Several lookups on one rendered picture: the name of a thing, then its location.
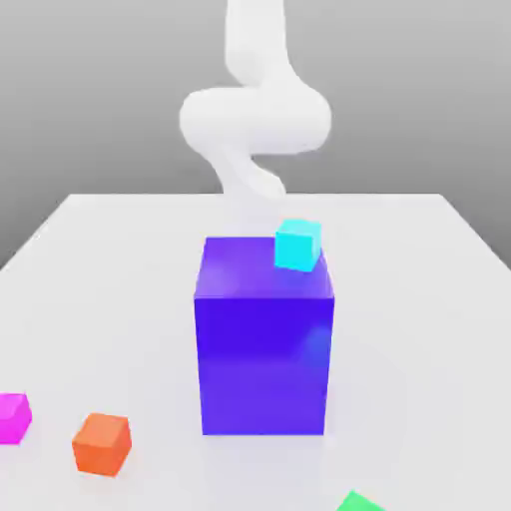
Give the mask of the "small green cube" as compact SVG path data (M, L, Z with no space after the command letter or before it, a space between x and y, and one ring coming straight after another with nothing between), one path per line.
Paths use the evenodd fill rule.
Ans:
M385 511L370 499L351 490L338 506L336 511Z

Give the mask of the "small orange cube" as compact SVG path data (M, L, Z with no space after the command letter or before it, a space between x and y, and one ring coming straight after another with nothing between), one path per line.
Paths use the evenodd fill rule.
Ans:
M132 448L128 418L89 414L74 436L72 448L79 471L115 477Z

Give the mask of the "small magenta cube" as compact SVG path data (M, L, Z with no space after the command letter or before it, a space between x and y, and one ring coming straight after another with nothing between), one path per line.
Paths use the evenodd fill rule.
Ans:
M31 422L26 393L0 393L0 445L19 445Z

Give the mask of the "large purple box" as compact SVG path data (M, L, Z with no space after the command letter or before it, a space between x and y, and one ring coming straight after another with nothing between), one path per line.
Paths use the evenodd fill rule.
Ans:
M208 237L194 294L206 435L324 431L334 291L325 258L275 266L272 238Z

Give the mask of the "small cyan cube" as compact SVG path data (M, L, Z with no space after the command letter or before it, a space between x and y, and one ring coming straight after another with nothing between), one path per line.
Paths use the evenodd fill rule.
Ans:
M274 265L310 272L321 253L321 224L318 222L286 219L275 232Z

